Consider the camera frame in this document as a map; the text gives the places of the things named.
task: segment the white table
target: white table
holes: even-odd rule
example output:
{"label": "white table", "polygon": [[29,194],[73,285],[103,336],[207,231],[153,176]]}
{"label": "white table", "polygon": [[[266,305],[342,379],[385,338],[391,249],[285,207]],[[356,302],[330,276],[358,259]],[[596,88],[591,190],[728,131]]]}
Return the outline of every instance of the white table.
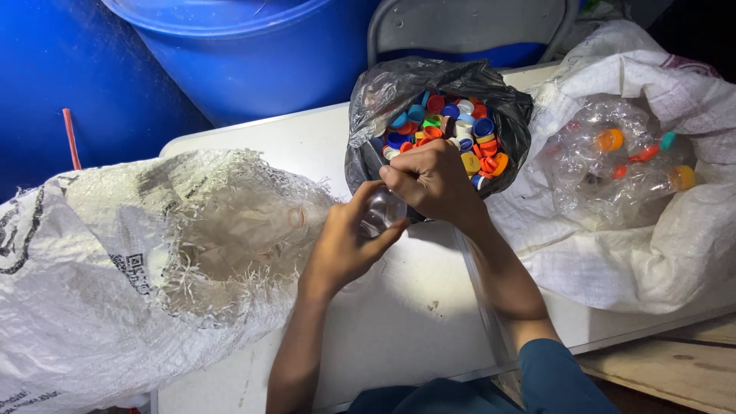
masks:
{"label": "white table", "polygon": [[[504,74],[520,90],[554,65]],[[295,131],[307,131],[297,136]],[[345,200],[347,103],[183,136],[161,156],[205,148],[250,148],[272,166],[318,181]],[[436,377],[469,380],[514,367],[495,318],[479,309],[477,275],[464,240],[443,222],[413,225],[385,256],[380,275],[338,295],[328,312],[315,406],[344,410],[361,390],[416,385]],[[643,337],[736,309],[733,289],[665,316],[591,309],[543,291],[560,337],[573,352]],[[283,330],[153,393],[160,414],[261,413],[269,370]]]}

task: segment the dark blue shirt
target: dark blue shirt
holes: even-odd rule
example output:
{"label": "dark blue shirt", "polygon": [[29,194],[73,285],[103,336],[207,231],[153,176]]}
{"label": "dark blue shirt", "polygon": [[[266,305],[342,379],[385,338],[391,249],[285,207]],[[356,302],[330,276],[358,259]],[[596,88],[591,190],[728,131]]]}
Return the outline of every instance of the dark blue shirt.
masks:
{"label": "dark blue shirt", "polygon": [[564,345],[539,339],[519,352],[519,407],[489,378],[470,382],[435,379],[419,387],[386,387],[362,392],[347,414],[619,414],[590,381]]}

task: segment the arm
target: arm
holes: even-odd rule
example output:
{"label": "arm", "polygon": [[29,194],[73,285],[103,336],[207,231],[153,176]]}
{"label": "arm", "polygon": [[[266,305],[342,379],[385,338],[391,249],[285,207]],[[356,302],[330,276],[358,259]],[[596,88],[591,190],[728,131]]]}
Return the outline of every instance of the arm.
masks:
{"label": "arm", "polygon": [[395,223],[379,237],[358,238],[364,205],[381,181],[363,183],[348,204],[333,206],[299,278],[297,301],[269,376],[267,414],[309,411],[319,379],[322,334],[332,298],[365,274],[408,226]]}
{"label": "arm", "polygon": [[381,177],[419,213],[454,224],[469,239],[485,299],[517,351],[538,338],[560,341],[539,288],[493,226],[452,144],[436,139],[397,155]]}

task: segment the hand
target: hand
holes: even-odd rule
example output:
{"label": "hand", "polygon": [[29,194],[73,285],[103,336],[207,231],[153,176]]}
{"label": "hand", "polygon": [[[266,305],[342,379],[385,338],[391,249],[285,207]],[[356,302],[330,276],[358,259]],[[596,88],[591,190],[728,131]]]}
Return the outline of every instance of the hand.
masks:
{"label": "hand", "polygon": [[488,216],[465,173],[457,147],[444,139],[393,157],[379,172],[386,185],[422,215],[445,220],[460,231]]}
{"label": "hand", "polygon": [[299,279],[299,294],[331,300],[346,284],[364,275],[401,237],[409,224],[406,218],[368,242],[358,235],[366,202],[382,185],[380,180],[366,181],[349,203],[330,208]]}

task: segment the chair backrest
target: chair backrest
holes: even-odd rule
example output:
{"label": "chair backrest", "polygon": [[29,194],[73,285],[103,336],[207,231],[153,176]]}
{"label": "chair backrest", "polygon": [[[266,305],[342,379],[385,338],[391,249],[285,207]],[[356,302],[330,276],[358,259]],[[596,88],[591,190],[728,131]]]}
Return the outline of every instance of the chair backrest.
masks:
{"label": "chair backrest", "polygon": [[541,43],[548,62],[578,15],[579,0],[383,0],[368,28],[368,66],[398,49],[471,53]]}

